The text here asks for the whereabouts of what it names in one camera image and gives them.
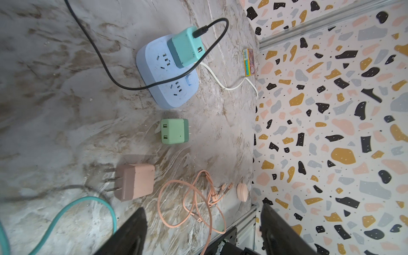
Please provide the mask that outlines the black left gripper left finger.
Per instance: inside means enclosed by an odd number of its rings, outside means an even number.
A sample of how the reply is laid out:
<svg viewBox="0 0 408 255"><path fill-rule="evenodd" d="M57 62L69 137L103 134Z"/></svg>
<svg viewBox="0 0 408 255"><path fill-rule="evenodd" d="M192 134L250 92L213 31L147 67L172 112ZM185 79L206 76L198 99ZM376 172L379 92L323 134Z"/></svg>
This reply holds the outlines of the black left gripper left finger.
<svg viewBox="0 0 408 255"><path fill-rule="evenodd" d="M140 207L95 254L142 255L147 228L146 213Z"/></svg>

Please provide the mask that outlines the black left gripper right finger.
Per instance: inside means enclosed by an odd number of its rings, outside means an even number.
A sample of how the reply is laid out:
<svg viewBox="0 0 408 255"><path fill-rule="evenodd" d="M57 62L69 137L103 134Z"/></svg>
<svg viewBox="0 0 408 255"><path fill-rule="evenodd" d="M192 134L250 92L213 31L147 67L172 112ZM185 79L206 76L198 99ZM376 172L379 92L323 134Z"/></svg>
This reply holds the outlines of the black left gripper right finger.
<svg viewBox="0 0 408 255"><path fill-rule="evenodd" d="M317 254L270 205L262 207L260 227L268 255Z"/></svg>

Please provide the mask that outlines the pink plug adapter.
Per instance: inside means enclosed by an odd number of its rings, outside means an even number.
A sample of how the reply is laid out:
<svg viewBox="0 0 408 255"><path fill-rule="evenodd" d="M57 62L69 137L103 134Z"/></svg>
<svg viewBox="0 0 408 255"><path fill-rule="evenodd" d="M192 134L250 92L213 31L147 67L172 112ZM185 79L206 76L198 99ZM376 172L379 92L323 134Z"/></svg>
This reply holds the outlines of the pink plug adapter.
<svg viewBox="0 0 408 255"><path fill-rule="evenodd" d="M147 196L154 191L155 170L152 164L119 165L114 177L105 181L114 182L114 187L105 189L105 192L113 192L121 202Z"/></svg>

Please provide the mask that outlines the green plug adapter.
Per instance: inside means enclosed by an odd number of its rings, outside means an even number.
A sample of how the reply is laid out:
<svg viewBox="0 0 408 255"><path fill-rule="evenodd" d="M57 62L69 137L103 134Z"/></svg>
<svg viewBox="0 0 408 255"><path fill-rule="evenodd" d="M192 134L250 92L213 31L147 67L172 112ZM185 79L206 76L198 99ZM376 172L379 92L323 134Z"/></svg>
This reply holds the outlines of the green plug adapter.
<svg viewBox="0 0 408 255"><path fill-rule="evenodd" d="M189 121L187 119L162 119L160 121L161 141L166 145L189 141Z"/></svg>

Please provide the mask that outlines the teal plug adapter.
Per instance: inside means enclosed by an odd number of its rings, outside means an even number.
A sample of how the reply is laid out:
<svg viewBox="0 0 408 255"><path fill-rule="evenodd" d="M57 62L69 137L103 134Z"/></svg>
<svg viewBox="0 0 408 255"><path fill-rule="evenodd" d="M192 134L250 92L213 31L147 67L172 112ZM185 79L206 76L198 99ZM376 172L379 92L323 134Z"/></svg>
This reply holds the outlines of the teal plug adapter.
<svg viewBox="0 0 408 255"><path fill-rule="evenodd" d="M167 42L174 62L179 69L194 64L205 54L201 38L193 37L193 33L197 30L196 26L188 27L182 32L173 35Z"/></svg>

